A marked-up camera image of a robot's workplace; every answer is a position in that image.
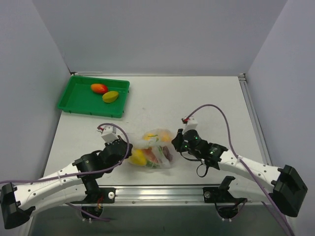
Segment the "yellow pear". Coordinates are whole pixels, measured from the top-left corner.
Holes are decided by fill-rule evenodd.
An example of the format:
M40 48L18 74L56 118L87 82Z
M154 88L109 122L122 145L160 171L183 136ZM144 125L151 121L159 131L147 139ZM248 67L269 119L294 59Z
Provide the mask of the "yellow pear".
M131 156L129 157L129 162L137 166L146 166L147 159L141 149L133 149Z

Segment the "dark red apple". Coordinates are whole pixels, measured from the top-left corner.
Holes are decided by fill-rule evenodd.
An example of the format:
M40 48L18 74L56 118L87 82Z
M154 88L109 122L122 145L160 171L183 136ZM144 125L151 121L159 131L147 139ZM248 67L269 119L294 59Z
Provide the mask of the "dark red apple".
M169 162L171 162L171 161L173 160L173 156L172 156L172 154L170 153L168 147L162 147L162 152L163 152L165 158L166 158Z

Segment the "watermelon slice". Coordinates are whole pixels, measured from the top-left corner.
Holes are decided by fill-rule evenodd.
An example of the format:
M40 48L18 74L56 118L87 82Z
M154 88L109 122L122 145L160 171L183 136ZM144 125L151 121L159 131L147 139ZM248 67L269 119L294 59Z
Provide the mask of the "watermelon slice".
M153 163L161 164L163 152L160 147L150 147L143 150L146 158Z

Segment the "clear plastic bag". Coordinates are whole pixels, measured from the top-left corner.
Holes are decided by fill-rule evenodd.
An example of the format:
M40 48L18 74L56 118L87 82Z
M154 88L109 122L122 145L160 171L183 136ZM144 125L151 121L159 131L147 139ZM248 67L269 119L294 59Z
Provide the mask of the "clear plastic bag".
M150 169L168 169L173 162L171 141L174 135L168 129L154 129L143 135L128 134L133 145L130 164Z

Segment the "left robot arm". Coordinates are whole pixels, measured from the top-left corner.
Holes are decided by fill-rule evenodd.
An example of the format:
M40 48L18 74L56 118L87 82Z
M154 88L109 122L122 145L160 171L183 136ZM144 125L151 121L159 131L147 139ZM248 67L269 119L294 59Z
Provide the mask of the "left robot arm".
M131 156L132 144L121 137L81 156L59 171L38 179L9 182L1 187L0 207L5 229L25 224L32 216L54 206L88 201L102 196L97 179Z

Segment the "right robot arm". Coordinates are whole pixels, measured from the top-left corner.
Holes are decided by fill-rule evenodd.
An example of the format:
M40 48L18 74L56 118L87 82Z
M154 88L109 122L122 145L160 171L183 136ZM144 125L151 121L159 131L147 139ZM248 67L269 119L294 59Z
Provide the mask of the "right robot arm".
M244 157L236 157L232 150L200 138L196 130L183 133L179 129L171 141L179 153L188 152L206 168L228 171L261 184L280 212L297 217L308 188L295 168L268 166Z

